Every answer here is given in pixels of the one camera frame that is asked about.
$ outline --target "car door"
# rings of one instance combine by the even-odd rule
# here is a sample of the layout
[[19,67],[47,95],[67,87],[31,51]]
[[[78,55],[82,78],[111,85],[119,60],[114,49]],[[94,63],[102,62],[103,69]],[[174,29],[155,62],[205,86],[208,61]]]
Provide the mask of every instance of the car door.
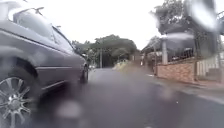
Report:
[[34,9],[15,12],[8,31],[19,35],[13,47],[25,52],[35,63],[43,88],[64,80],[66,53],[55,43],[52,25]]
[[72,80],[79,79],[85,64],[85,59],[75,53],[70,41],[58,28],[53,27],[53,34],[55,42],[60,46],[60,50],[65,53],[62,65],[67,72],[66,78]]

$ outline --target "sky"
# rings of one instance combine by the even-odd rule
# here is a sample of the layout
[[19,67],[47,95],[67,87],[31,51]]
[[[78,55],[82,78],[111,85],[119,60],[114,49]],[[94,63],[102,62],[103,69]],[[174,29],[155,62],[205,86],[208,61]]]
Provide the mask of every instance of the sky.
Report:
[[[158,35],[155,19],[149,15],[163,0],[29,0],[45,7],[43,14],[70,40],[81,43],[95,38],[118,35],[144,48],[151,37]],[[217,8],[222,10],[222,0]]]

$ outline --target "alloy rim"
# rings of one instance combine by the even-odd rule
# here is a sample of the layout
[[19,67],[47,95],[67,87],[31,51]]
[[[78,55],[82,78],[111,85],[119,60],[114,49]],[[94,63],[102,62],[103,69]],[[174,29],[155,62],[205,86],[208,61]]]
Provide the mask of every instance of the alloy rim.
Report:
[[27,99],[25,95],[30,91],[30,87],[23,87],[24,81],[17,77],[7,78],[0,82],[0,109],[3,112],[2,117],[9,120],[10,128],[16,127],[16,122],[25,122],[25,114],[31,114],[31,109],[25,106],[26,103],[33,102],[33,99]]

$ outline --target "sidewalk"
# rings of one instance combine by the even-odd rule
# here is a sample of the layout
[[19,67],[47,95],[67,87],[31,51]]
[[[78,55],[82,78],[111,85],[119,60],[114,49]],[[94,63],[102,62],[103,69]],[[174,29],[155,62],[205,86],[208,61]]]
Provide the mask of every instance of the sidewalk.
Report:
[[120,71],[124,73],[134,73],[142,76],[149,77],[149,80],[153,79],[153,82],[164,86],[169,87],[172,89],[175,89],[177,91],[181,91],[190,95],[196,95],[197,97],[211,100],[220,104],[224,104],[224,88],[220,86],[201,86],[197,84],[189,84],[189,83],[182,83],[167,79],[158,78],[153,75],[152,72],[150,72],[147,68],[136,66],[133,64],[128,64],[124,66],[122,69],[119,69]]

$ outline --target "car window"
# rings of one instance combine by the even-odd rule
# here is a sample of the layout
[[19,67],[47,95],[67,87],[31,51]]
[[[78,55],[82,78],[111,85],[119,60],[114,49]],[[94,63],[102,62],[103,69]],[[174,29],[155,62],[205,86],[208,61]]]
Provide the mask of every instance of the car window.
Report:
[[14,22],[43,37],[54,40],[51,24],[42,15],[36,13],[35,10],[31,9],[15,14]]
[[55,42],[61,46],[62,49],[64,49],[68,53],[73,53],[73,48],[70,45],[69,41],[66,39],[65,36],[63,36],[58,30],[55,28],[53,29],[53,34],[55,36]]

